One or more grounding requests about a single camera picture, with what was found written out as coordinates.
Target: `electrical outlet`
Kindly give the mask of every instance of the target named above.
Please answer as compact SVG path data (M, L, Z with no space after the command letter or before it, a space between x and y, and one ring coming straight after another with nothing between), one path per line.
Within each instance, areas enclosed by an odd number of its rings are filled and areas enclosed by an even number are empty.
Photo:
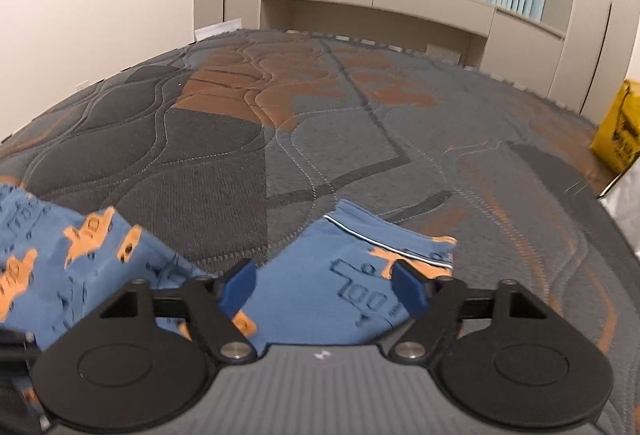
M91 82L89 80L84 80L82 83L80 83L79 85L76 85L76 92L81 91L82 89L87 88L89 85L91 85Z

